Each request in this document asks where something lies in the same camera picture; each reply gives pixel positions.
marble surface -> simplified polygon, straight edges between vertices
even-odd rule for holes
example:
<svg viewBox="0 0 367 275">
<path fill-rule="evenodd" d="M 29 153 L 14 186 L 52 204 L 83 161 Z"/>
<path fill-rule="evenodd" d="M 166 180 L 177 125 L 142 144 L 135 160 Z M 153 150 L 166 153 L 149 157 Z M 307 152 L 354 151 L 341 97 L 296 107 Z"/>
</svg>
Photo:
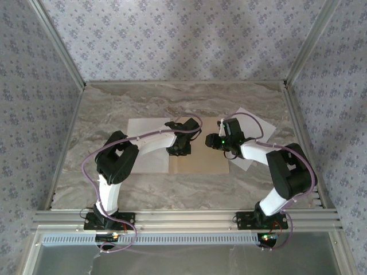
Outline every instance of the marble surface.
<svg viewBox="0 0 367 275">
<path fill-rule="evenodd" d="M 83 159 L 111 133 L 126 132 L 129 118 L 177 117 L 194 112 L 218 117 L 243 107 L 276 126 L 270 142 L 296 141 L 281 92 L 256 84 L 103 84 L 87 85 L 59 177 L 52 209 L 82 209 L 96 195 L 81 173 Z M 272 189 L 268 168 L 253 162 L 245 172 L 230 163 L 227 175 L 134 174 L 122 184 L 119 208 L 251 209 Z M 97 179 L 96 164 L 87 171 Z M 294 205 L 313 207 L 305 198 Z"/>
</svg>

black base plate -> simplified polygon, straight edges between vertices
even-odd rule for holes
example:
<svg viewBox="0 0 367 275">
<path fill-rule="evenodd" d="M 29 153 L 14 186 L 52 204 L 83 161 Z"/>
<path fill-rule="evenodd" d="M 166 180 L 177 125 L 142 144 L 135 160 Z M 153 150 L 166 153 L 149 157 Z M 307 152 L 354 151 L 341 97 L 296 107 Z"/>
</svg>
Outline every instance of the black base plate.
<svg viewBox="0 0 367 275">
<path fill-rule="evenodd" d="M 274 225 L 274 222 L 279 222 L 282 229 L 288 229 L 288 222 L 286 215 L 283 214 L 275 214 L 271 217 L 268 217 L 266 221 L 261 222 L 261 226 L 257 223 L 257 220 L 253 218 L 253 211 L 243 211 L 236 213 L 236 223 L 238 230 L 254 230 L 254 229 L 280 229 L 277 224 Z"/>
<path fill-rule="evenodd" d="M 122 219 L 135 225 L 135 213 L 129 212 L 117 212 L 114 215 L 116 219 Z M 132 230 L 131 226 L 126 225 L 127 230 Z M 88 213 L 85 216 L 84 230 L 106 230 L 103 224 L 99 221 L 98 217 L 94 213 Z M 121 222 L 115 222 L 109 228 L 109 230 L 124 231 L 124 224 Z"/>
</svg>

cardboard sheet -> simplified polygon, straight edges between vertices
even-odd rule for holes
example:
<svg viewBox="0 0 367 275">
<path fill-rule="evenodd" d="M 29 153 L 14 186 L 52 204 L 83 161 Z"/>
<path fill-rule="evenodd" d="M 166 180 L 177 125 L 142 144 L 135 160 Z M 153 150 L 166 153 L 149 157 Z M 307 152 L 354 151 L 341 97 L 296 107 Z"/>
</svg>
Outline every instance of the cardboard sheet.
<svg viewBox="0 0 367 275">
<path fill-rule="evenodd" d="M 184 123 L 189 117 L 182 117 L 178 122 Z M 202 117 L 203 127 L 200 136 L 191 142 L 191 155 L 169 156 L 170 174 L 228 174 L 228 161 L 223 152 L 205 145 L 205 138 L 210 133 L 218 133 L 218 117 Z"/>
<path fill-rule="evenodd" d="M 264 131 L 264 137 L 262 139 L 259 139 L 259 141 L 267 142 L 269 140 L 271 135 L 274 133 L 276 127 L 274 127 L 270 123 L 267 123 L 265 120 L 255 116 L 254 114 L 248 112 L 244 108 L 238 109 L 236 113 L 238 112 L 248 113 L 252 115 L 253 117 L 255 117 L 258 120 L 258 122 L 260 123 L 261 127 L 263 127 L 263 131 Z M 258 124 L 252 118 L 250 118 L 249 116 L 244 116 L 244 115 L 236 115 L 234 117 L 237 118 L 237 120 L 239 121 L 241 129 L 245 137 L 255 138 L 261 135 L 261 131 L 259 129 Z M 227 153 L 227 158 L 231 159 L 233 157 L 234 156 L 230 152 Z M 250 167 L 253 160 L 236 158 L 236 159 L 230 160 L 230 162 L 234 163 L 235 165 L 239 166 L 243 170 L 247 171 L 247 169 Z"/>
<path fill-rule="evenodd" d="M 127 135 L 136 136 L 144 132 L 153 131 L 163 126 L 169 118 L 154 119 L 129 119 L 127 125 Z M 161 148 L 148 154 L 138 156 L 132 174 L 168 173 L 169 155 L 165 148 Z"/>
</svg>

wall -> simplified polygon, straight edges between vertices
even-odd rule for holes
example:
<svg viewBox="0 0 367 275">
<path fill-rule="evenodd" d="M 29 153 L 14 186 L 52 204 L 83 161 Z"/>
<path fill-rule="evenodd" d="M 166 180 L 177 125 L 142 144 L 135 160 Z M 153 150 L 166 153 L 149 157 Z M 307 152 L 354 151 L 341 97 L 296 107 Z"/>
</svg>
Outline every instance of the wall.
<svg viewBox="0 0 367 275">
<path fill-rule="evenodd" d="M 367 2 L 342 0 L 294 89 L 317 169 L 367 274 Z"/>
<path fill-rule="evenodd" d="M 13 274 L 79 91 L 27 1 L 0 11 L 0 274 Z"/>
<path fill-rule="evenodd" d="M 43 0 L 85 81 L 280 80 L 324 0 Z"/>
</svg>

white paper sheet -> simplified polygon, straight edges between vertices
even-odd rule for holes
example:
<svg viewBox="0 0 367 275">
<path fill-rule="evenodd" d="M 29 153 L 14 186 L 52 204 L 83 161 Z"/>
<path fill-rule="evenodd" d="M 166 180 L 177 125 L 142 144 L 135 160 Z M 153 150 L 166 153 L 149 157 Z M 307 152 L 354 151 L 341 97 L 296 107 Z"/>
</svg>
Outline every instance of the white paper sheet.
<svg viewBox="0 0 367 275">
<path fill-rule="evenodd" d="M 242 113 L 248 113 L 252 116 L 254 116 L 260 123 L 260 125 L 263 127 L 264 131 L 264 137 L 262 139 L 259 139 L 261 142 L 267 142 L 271 135 L 274 133 L 276 127 L 271 125 L 270 123 L 267 123 L 265 120 L 255 116 L 254 114 L 248 112 L 244 108 L 240 108 L 237 110 L 236 113 L 242 112 Z M 245 135 L 245 138 L 248 137 L 257 137 L 261 135 L 261 131 L 259 129 L 258 124 L 249 116 L 245 115 L 236 115 L 234 116 L 240 123 L 241 129 Z M 233 158 L 234 156 L 231 153 L 227 153 L 227 158 Z M 253 160 L 247 160 L 247 159 L 240 159 L 236 158 L 233 160 L 230 160 L 230 162 L 234 163 L 238 167 L 242 168 L 243 170 L 247 171 L 247 169 L 250 167 Z"/>
<path fill-rule="evenodd" d="M 127 125 L 127 135 L 135 136 L 144 132 L 156 130 L 168 121 L 170 121 L 170 119 L 166 117 L 157 119 L 129 119 Z M 138 156 L 131 171 L 132 174 L 168 172 L 169 154 L 165 148 Z"/>
</svg>

